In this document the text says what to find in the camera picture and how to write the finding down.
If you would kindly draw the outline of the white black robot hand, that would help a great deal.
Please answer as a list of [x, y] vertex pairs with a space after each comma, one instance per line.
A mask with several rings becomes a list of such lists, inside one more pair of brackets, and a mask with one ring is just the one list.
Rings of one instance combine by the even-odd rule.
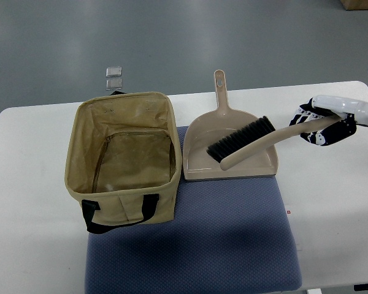
[[368, 102], [340, 96], [317, 95], [296, 110], [290, 125], [335, 118], [315, 130], [305, 130], [300, 136], [305, 141], [329, 146], [356, 133], [358, 126], [368, 127]]

